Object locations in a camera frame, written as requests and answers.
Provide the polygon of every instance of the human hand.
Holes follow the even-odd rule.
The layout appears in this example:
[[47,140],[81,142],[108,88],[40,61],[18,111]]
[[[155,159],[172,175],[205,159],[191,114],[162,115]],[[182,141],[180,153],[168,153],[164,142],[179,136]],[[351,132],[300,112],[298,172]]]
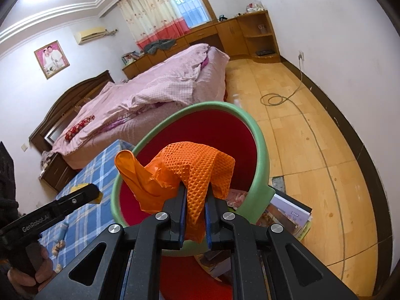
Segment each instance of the human hand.
[[42,245],[40,246],[40,253],[44,261],[41,267],[37,270],[35,278],[19,271],[16,268],[11,268],[8,271],[8,279],[11,282],[14,289],[20,294],[25,295],[26,292],[22,287],[34,287],[36,283],[40,283],[39,292],[56,276],[53,271],[53,262],[49,258],[49,252]]

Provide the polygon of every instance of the blue plaid tablecloth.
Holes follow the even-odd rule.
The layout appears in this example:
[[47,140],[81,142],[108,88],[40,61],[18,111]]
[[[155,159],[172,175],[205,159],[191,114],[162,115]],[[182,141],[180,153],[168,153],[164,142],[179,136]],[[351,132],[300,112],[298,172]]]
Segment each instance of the blue plaid tablecloth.
[[[110,208],[110,196],[118,170],[114,165],[114,158],[121,150],[132,150],[132,144],[117,140],[97,157],[95,157],[81,172],[57,195],[57,199],[67,195],[73,186],[83,183],[93,183],[103,193],[100,204],[86,204],[68,215],[62,222],[47,229],[39,242],[48,250],[54,268],[58,263],[64,268],[90,242],[96,238],[108,225],[114,222]],[[65,248],[58,256],[51,254],[58,237],[60,225],[65,222],[69,228],[65,235]]]

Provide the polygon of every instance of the triangular cutout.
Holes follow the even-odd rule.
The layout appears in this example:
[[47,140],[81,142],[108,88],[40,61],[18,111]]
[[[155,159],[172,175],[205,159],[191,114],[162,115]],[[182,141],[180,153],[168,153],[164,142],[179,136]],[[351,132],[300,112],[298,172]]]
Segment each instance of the triangular cutout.
[[69,278],[89,287],[95,280],[97,269],[106,250],[107,244],[100,242],[81,262],[69,273]]
[[285,248],[294,268],[297,281],[302,287],[322,279],[323,276],[318,269],[296,247],[288,243]]

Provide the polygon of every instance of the bride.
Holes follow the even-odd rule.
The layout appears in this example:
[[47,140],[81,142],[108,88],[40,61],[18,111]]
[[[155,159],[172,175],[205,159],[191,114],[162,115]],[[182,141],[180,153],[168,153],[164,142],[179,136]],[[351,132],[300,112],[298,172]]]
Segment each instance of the bride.
[[43,67],[47,74],[52,74],[57,70],[57,65],[52,59],[47,48],[43,51]]

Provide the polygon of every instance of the metal bolt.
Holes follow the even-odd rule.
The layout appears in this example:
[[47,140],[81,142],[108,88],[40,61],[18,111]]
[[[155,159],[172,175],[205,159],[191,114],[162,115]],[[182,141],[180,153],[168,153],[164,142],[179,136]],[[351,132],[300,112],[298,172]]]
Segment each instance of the metal bolt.
[[108,231],[111,232],[112,234],[115,234],[120,230],[121,230],[121,227],[118,224],[112,224],[108,227]]
[[158,212],[156,215],[155,215],[155,218],[157,219],[157,220],[165,220],[166,218],[168,218],[168,214],[167,213],[165,213],[165,212]]
[[272,230],[272,232],[275,232],[276,234],[280,234],[283,231],[283,226],[281,226],[280,224],[274,223],[271,226],[271,230]]
[[222,215],[222,217],[225,219],[225,220],[233,220],[234,218],[235,218],[235,213],[233,213],[233,212],[225,212],[223,215]]

